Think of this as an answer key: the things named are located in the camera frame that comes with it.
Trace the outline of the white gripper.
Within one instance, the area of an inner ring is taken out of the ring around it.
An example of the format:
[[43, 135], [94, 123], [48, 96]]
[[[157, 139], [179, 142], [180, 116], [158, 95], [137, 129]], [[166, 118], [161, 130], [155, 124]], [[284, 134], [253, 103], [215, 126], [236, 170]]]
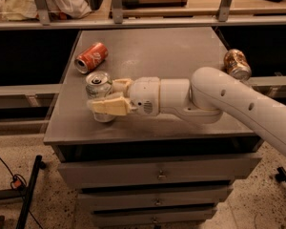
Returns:
[[113, 94], [87, 101], [87, 107], [97, 114], [138, 115], [159, 114], [160, 79], [141, 77], [134, 82], [130, 78], [119, 78], [112, 82]]

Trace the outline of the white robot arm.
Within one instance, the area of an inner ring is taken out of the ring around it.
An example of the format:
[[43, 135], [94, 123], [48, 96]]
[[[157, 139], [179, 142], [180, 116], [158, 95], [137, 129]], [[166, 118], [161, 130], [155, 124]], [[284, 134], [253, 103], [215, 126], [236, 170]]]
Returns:
[[203, 67], [189, 79], [117, 79], [113, 93], [87, 101], [103, 115], [175, 115], [194, 124], [231, 115], [286, 156], [286, 106], [225, 72]]

